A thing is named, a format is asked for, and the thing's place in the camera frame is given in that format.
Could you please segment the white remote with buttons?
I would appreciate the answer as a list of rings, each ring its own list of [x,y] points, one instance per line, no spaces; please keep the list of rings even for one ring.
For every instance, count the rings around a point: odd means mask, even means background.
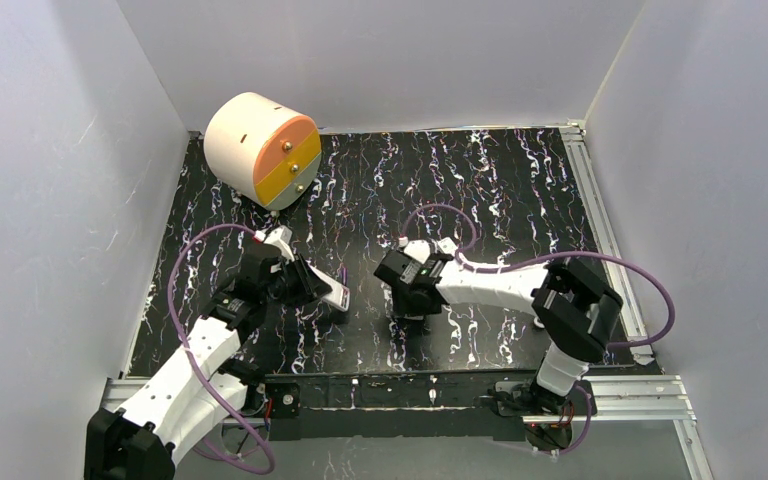
[[[310,266],[312,272],[328,286],[329,291],[321,296],[321,300],[329,306],[340,312],[347,312],[350,306],[351,291],[338,280],[328,276],[313,265]]]

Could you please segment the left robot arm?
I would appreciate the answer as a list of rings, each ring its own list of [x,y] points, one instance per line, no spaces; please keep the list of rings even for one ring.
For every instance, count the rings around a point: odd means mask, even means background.
[[[318,301],[345,312],[350,290],[283,242],[246,246],[238,273],[220,285],[156,374],[114,410],[91,417],[84,478],[173,478],[200,440],[225,418],[241,416],[249,389],[262,383],[235,355],[269,306]]]

